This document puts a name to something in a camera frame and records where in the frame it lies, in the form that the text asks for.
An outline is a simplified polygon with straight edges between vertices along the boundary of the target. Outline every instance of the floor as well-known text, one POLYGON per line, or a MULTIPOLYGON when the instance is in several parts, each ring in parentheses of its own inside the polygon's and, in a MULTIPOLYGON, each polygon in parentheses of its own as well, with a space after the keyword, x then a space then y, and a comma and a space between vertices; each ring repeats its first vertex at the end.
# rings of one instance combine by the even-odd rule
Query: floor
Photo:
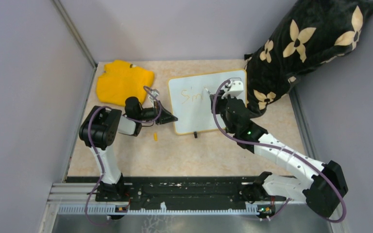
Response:
MULTIPOLYGON (((133 64, 155 73, 152 88, 159 90, 158 98, 169 111, 171 106, 167 81, 170 78, 245 66, 243 60, 146 61, 133 64)), ((100 63, 98 66, 85 117, 95 105, 108 105, 123 110, 123 107, 117 105, 101 103, 96 96, 97 79, 103 73, 104 65, 105 63, 100 63)), ((146 101, 144 107, 150 106, 150 102, 146 101)), ((265 115, 254 121, 278 140, 304 153, 288 95, 268 106, 265 115)), ((241 149, 220 132, 200 133, 199 138, 195 139, 193 135, 175 134, 171 123, 143 128, 138 137, 118 134, 113 147, 124 176, 253 176, 263 171, 290 175, 273 162, 241 149), (154 133, 158 134, 158 141, 154 140, 154 133)), ((68 175, 99 176, 94 156, 78 137, 68 175)))

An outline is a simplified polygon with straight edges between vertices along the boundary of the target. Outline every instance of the black fabric with flowers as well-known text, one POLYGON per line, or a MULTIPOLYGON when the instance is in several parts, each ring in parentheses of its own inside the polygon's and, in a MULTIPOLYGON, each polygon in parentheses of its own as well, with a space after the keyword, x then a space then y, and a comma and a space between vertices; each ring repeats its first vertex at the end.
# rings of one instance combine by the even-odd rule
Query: black fabric with flowers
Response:
POLYGON ((248 108, 258 117, 318 67, 352 52, 373 0, 298 0, 265 45, 245 55, 248 108))

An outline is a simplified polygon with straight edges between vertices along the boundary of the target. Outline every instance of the yellow towel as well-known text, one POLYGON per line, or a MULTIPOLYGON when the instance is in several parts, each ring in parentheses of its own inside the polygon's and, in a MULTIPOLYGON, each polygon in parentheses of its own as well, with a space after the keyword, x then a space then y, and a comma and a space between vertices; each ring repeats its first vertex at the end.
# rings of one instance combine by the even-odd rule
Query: yellow towel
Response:
POLYGON ((125 106, 125 100, 132 96, 137 97, 141 104, 144 102, 147 93, 143 86, 152 86, 152 71, 120 60, 106 64, 104 70, 96 88, 101 102, 125 106))

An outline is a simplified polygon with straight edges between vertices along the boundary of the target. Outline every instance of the whiteboard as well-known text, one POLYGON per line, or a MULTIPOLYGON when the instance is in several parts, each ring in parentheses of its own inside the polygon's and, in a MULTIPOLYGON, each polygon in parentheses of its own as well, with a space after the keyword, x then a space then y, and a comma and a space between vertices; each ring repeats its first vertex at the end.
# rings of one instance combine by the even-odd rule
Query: whiteboard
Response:
MULTIPOLYGON (((172 78, 168 81, 172 114, 178 118, 174 122, 175 133, 187 134, 216 130, 217 126, 211 113, 211 100, 204 87, 215 94, 218 87, 227 79, 241 78, 245 91, 237 98, 247 102, 247 74, 243 69, 223 71, 210 74, 172 78)), ((221 127, 225 125, 217 115, 221 127)))

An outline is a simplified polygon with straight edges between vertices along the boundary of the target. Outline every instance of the purple cable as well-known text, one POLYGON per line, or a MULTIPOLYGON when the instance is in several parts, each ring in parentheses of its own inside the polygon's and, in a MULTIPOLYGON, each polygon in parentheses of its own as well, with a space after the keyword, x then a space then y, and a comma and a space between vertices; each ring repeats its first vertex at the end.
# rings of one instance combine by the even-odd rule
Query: purple cable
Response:
POLYGON ((95 147, 94 145, 94 142, 92 141, 92 137, 91 137, 91 127, 92 127, 92 122, 94 121, 95 119, 95 116, 98 114, 98 112, 102 109, 105 109, 105 108, 108 108, 108 109, 111 109, 110 107, 108 106, 103 106, 103 107, 99 107, 97 110, 95 110, 94 114, 92 114, 91 116, 91 119, 89 120, 89 123, 88 123, 88 140, 89 140, 89 143, 91 144, 92 148, 94 149, 94 152, 95 154, 97 155, 97 159, 99 161, 99 164, 101 166, 101 175, 98 179, 98 181, 96 182, 96 184, 94 185, 94 188, 92 189, 92 191, 89 193, 89 196, 88 196, 88 199, 86 200, 86 204, 85 204, 85 216, 86 216, 86 219, 88 219, 88 221, 95 225, 95 226, 100 226, 100 227, 103 227, 103 226, 107 226, 109 224, 109 221, 106 221, 105 223, 103 224, 98 224, 98 223, 95 223, 93 222, 90 218, 89 218, 89 215, 88 215, 88 204, 89 204, 89 201, 91 199, 91 196, 92 194, 94 194, 95 190, 97 190, 98 188, 98 185, 101 183, 101 180, 105 174, 105 167, 103 166, 103 162, 102 162, 102 159, 101 159, 101 156, 99 155, 99 152, 98 152, 98 149, 95 147))
MULTIPOLYGON (((229 83, 230 80, 226 80, 224 81, 219 87, 218 87, 218 90, 217 92, 215 93, 215 96, 218 96, 222 87, 229 83)), ((218 120, 217 120, 217 115, 215 114, 215 106, 217 105, 217 99, 214 99, 214 102, 212 103, 212 115, 214 117, 214 120, 215 120, 215 124, 217 125, 218 129, 221 131, 221 133, 223 135, 225 135, 227 138, 233 140, 233 141, 236 141, 236 142, 239 142, 239 143, 242 143, 242 144, 247 144, 247 145, 254 145, 254 146, 262 146, 262 147, 268 147, 268 148, 273 148, 273 149, 277 149, 277 150, 281 150, 281 147, 279 146, 274 146, 274 145, 270 145, 270 144, 265 144, 265 143, 256 143, 256 142, 247 142, 247 141, 243 141, 243 140, 239 140, 239 139, 236 139, 236 138, 233 138, 231 137, 230 135, 228 135, 220 126, 220 124, 218 123, 218 120)), ((329 219, 329 218, 325 218, 325 217, 322 217, 324 218, 325 220, 329 221, 329 222, 332 222, 332 223, 339 223, 339 222, 342 222, 346 215, 347 215, 347 207, 345 205, 345 202, 344 202, 344 199, 342 198, 341 194, 338 192, 337 188, 335 187, 335 185, 328 179, 327 176, 325 176, 321 171, 319 171, 315 166, 313 166, 310 162, 308 162, 307 160, 305 160, 304 158, 302 158, 301 156, 299 156, 297 153, 293 153, 293 151, 290 151, 288 149, 282 149, 282 151, 286 152, 286 153, 289 153, 289 154, 293 154, 293 156, 299 160, 301 160, 301 162, 303 162, 304 164, 306 164, 307 166, 309 166, 310 168, 312 168, 315 172, 317 172, 328 184, 329 186, 332 188, 332 190, 335 192, 335 194, 337 195, 340 203, 341 203, 341 206, 342 206, 342 215, 339 219, 337 220, 332 220, 332 219, 329 219)))
POLYGON ((143 123, 143 124, 148 124, 148 123, 152 123, 152 122, 155 122, 160 116, 161 116, 161 113, 162 113, 162 105, 161 103, 158 101, 158 99, 152 95, 152 93, 150 91, 153 91, 150 87, 148 86, 144 86, 144 90, 146 91, 146 93, 148 95, 150 95, 152 97, 152 99, 154 101, 156 101, 159 105, 159 112, 158 112, 158 115, 153 119, 153 120, 150 120, 150 121, 142 121, 142 120, 135 120, 135 119, 131 119, 129 117, 126 117, 128 120, 131 120, 131 121, 134 121, 134 122, 137 122, 137 123, 143 123))

